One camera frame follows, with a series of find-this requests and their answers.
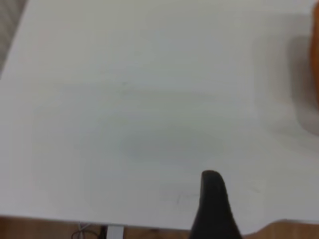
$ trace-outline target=black object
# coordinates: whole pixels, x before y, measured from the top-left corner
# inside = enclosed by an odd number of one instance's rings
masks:
[[[222,176],[204,171],[201,180],[199,208],[189,239],[242,239]]]
[[[98,239],[106,239],[107,232],[108,232],[108,227],[107,226],[101,226],[100,234],[99,234]]]

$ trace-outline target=cable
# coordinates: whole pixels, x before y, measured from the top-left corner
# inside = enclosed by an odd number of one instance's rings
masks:
[[[92,234],[92,235],[95,235],[97,238],[99,238],[99,235],[96,233],[96,232],[94,232],[94,231],[92,231],[92,230],[81,230],[81,231],[76,231],[76,232],[74,232],[72,235],[71,235],[71,239],[74,239],[75,237],[75,235],[80,235],[81,233],[83,233],[83,234],[86,234],[86,233],[88,233],[88,234]]]
[[[85,224],[84,226],[82,226],[81,223],[78,224],[78,229],[79,229],[79,235],[78,235],[78,239],[85,239],[85,235],[82,232],[84,229],[88,228],[89,226],[91,226],[90,223]]]

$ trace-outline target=white surface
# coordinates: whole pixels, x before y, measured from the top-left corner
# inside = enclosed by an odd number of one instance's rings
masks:
[[[312,0],[30,0],[0,81],[0,213],[243,234],[319,221]]]

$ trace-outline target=floor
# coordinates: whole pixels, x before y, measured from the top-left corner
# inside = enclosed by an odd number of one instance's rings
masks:
[[[26,0],[0,0],[0,72],[11,46]]]
[[[99,226],[90,230],[99,232]],[[49,222],[28,219],[0,218],[1,239],[70,239],[77,225],[73,223]],[[126,228],[125,239],[187,239],[186,231]],[[279,222],[259,232],[245,236],[245,239],[317,239],[319,225]]]

